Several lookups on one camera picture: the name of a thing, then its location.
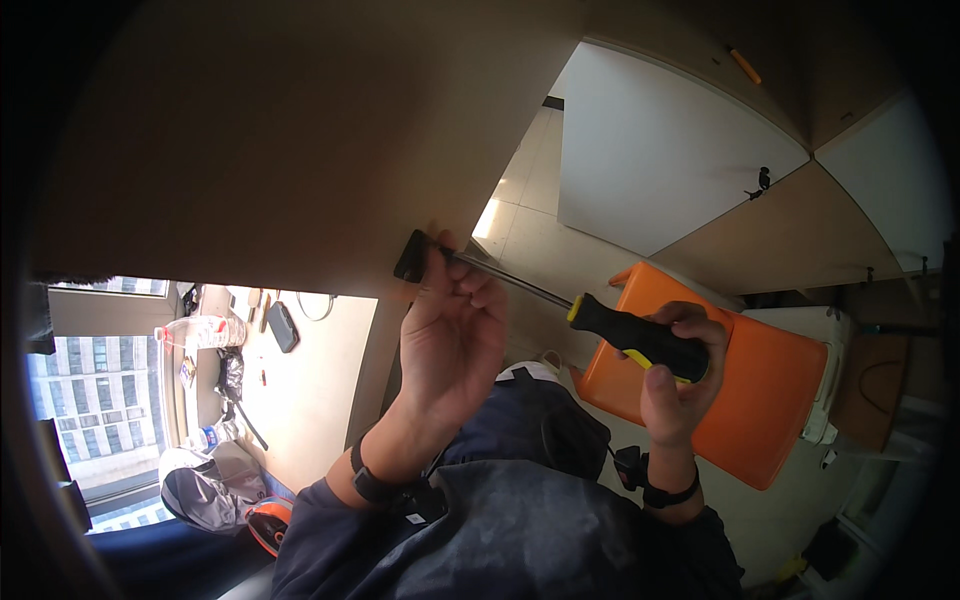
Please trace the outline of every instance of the black phone case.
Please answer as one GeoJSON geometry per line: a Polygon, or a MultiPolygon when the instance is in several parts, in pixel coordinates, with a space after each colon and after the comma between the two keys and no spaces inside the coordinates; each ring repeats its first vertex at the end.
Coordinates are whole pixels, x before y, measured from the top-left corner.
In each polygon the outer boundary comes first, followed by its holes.
{"type": "Polygon", "coordinates": [[[294,320],[290,318],[290,311],[283,305],[283,302],[274,302],[274,305],[270,307],[270,310],[267,311],[267,323],[270,324],[270,330],[274,332],[276,343],[284,354],[292,350],[300,341],[294,320]]]}

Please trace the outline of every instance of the plastic water bottle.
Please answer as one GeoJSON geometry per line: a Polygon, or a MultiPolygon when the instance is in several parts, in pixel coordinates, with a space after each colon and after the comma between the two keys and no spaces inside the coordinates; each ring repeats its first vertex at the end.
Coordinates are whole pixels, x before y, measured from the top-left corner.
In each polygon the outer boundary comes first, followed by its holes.
{"type": "Polygon", "coordinates": [[[186,348],[188,342],[196,348],[226,348],[242,346],[247,327],[235,315],[184,317],[154,329],[154,338],[168,349],[186,348]]]}
{"type": "Polygon", "coordinates": [[[233,419],[221,420],[208,427],[194,429],[193,435],[187,438],[181,447],[204,452],[217,444],[237,440],[246,434],[247,430],[242,423],[233,419]]]}

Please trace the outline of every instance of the screwdriver handle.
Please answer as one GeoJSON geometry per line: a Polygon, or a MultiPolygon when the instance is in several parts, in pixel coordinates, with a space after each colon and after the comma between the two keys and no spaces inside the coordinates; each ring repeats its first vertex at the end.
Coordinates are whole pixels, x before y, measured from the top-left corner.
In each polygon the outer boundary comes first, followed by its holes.
{"type": "Polygon", "coordinates": [[[613,310],[590,294],[577,297],[566,319],[573,329],[596,333],[644,369],[666,365],[682,383],[696,383],[707,374],[710,359],[703,342],[678,338],[669,325],[613,310]]]}

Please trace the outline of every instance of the chair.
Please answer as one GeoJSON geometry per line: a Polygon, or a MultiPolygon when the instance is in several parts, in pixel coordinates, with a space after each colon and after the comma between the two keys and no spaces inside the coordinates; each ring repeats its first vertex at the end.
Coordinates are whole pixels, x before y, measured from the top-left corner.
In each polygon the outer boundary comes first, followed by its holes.
{"type": "MultiPolygon", "coordinates": [[[[617,310],[649,315],[671,300],[701,304],[730,336],[724,384],[693,433],[694,451],[740,481],[766,490],[793,448],[827,365],[822,342],[717,308],[647,263],[610,279],[625,284],[617,310]]],[[[640,390],[645,371],[619,360],[601,342],[587,371],[570,369],[580,398],[643,425],[640,390]]]]}

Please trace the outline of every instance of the screwdriver shaft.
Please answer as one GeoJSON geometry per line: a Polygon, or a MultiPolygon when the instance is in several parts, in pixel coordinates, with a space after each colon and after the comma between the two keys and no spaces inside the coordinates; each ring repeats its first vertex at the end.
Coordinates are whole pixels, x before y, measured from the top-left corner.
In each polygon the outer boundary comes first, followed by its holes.
{"type": "Polygon", "coordinates": [[[492,276],[496,277],[497,279],[501,279],[501,280],[503,280],[503,281],[506,281],[507,283],[512,283],[512,284],[514,284],[516,287],[521,288],[521,289],[524,289],[524,290],[530,292],[531,294],[533,294],[534,296],[539,296],[539,297],[543,298],[544,300],[547,300],[547,301],[549,301],[549,302],[553,302],[554,304],[556,304],[556,305],[558,305],[558,306],[561,306],[564,310],[569,310],[569,309],[573,306],[573,302],[571,302],[570,300],[566,300],[566,299],[564,299],[564,298],[561,298],[561,297],[557,296],[556,294],[554,294],[554,293],[552,293],[552,292],[547,292],[547,291],[544,290],[543,288],[538,287],[538,286],[534,285],[533,283],[530,283],[530,282],[528,282],[528,281],[524,281],[523,279],[520,279],[519,277],[512,276],[512,275],[510,275],[509,273],[507,273],[506,271],[504,271],[504,270],[502,270],[502,269],[498,269],[498,268],[494,267],[493,265],[488,265],[487,263],[483,262],[482,260],[477,260],[476,258],[474,258],[474,257],[472,257],[472,256],[468,256],[468,255],[466,255],[466,254],[464,254],[464,253],[462,253],[462,252],[453,252],[451,255],[452,255],[454,258],[456,258],[457,260],[462,260],[462,261],[466,262],[467,264],[469,264],[469,266],[473,267],[474,269],[477,269],[477,270],[479,270],[479,271],[483,271],[484,273],[487,273],[487,274],[489,274],[489,275],[492,275],[492,276]]]}

